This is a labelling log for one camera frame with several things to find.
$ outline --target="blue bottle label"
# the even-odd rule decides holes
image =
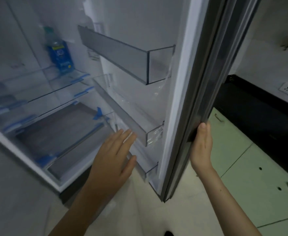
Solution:
[[[61,74],[66,74],[74,70],[73,61],[65,42],[56,47],[48,46],[48,51],[51,61],[57,66]]]

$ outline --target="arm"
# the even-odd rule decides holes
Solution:
[[[224,235],[261,235],[214,170],[212,146],[211,125],[201,123],[191,149],[191,165],[205,187]]]
[[[133,133],[126,140],[130,133],[119,130],[102,144],[85,185],[49,236],[83,236],[98,209],[123,186],[136,165],[136,156],[132,156],[123,168],[136,139]]]

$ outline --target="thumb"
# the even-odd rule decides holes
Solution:
[[[137,163],[136,156],[134,155],[130,158],[130,160],[127,162],[126,166],[121,172],[120,181],[122,184],[124,184],[127,181],[127,179],[131,176],[132,171],[134,167],[136,166],[136,163]]]
[[[197,134],[194,140],[194,146],[205,145],[205,139],[207,137],[207,127],[205,123],[201,123],[197,128]]]

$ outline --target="right hand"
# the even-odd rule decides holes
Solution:
[[[197,135],[190,153],[191,165],[197,175],[213,169],[211,163],[212,147],[211,124],[209,122],[207,124],[201,123],[197,128]]]

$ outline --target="refrigerator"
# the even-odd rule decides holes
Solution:
[[[137,170],[172,197],[259,0],[0,0],[0,143],[65,203],[130,128]],[[65,42],[60,74],[43,27]]]

